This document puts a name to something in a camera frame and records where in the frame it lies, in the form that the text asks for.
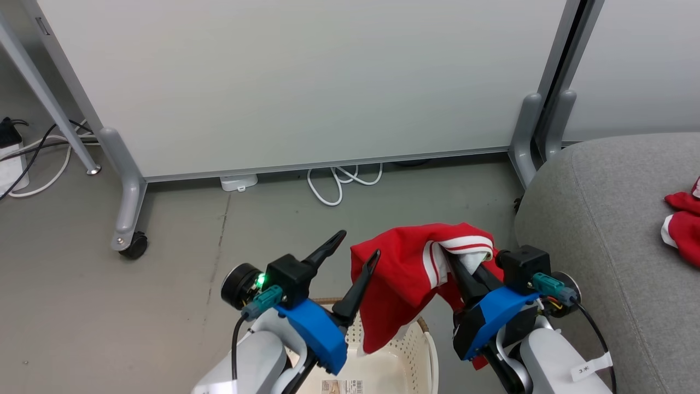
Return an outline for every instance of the yellow wire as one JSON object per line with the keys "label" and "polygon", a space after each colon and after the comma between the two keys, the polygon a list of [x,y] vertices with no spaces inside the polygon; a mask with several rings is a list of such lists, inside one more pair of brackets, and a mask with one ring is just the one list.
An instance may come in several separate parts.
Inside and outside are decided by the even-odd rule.
{"label": "yellow wire", "polygon": [[554,302],[552,302],[552,301],[549,301],[549,303],[552,304],[552,305],[554,305],[555,308],[561,310],[561,306],[556,305],[556,304],[555,304]]}

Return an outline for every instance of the gray cushion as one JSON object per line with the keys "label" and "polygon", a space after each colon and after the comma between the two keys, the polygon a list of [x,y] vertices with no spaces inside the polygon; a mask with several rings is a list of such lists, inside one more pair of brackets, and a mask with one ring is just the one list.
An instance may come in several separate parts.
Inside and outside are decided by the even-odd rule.
{"label": "gray cushion", "polygon": [[[700,133],[584,142],[544,164],[516,217],[518,243],[581,287],[619,393],[700,393],[700,271],[660,236],[664,197],[699,175]],[[559,325],[586,359],[602,354],[580,313]]]}

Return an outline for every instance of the plastic basket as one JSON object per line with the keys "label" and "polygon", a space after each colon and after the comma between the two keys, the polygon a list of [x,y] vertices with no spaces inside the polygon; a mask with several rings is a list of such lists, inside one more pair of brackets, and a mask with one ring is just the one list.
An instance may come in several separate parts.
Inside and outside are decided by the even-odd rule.
{"label": "plastic basket", "polygon": [[[339,298],[314,300],[330,309]],[[315,367],[299,394],[437,394],[438,354],[422,318],[413,322],[403,339],[395,339],[377,352],[358,357],[363,337],[358,314],[348,329],[348,358],[338,376]],[[298,356],[287,350],[293,364]]]}

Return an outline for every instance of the red cloth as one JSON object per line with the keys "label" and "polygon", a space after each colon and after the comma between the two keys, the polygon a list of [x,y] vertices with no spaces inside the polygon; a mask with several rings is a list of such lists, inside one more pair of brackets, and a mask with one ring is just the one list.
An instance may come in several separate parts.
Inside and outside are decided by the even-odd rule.
{"label": "red cloth", "polygon": [[700,199],[690,193],[679,191],[676,194],[669,194],[665,198],[666,202],[679,211],[686,211],[700,216]]}
{"label": "red cloth", "polygon": [[685,211],[668,216],[661,228],[661,238],[677,247],[682,258],[700,268],[700,217]]}
{"label": "red cloth", "polygon": [[[485,260],[484,266],[503,280],[503,271],[496,267],[493,259],[496,250],[491,234],[466,223],[398,227],[350,248],[353,282],[372,253],[376,249],[381,251],[360,305],[365,353],[373,353],[386,345],[402,326],[416,319],[436,294],[445,299],[453,311],[464,307],[457,286],[448,274],[442,248],[457,254],[470,272]],[[484,360],[474,363],[476,368],[484,365]]]}
{"label": "red cloth", "polygon": [[678,248],[680,256],[700,268],[700,177],[690,193],[669,194],[666,202],[679,210],[669,215],[661,226],[661,239]]}

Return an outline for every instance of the barcode label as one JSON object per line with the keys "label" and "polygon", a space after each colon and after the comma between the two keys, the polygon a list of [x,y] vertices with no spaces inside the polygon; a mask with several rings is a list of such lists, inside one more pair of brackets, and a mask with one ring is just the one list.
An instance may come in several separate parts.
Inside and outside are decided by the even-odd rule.
{"label": "barcode label", "polygon": [[321,394],[365,394],[365,388],[361,380],[324,380]]}

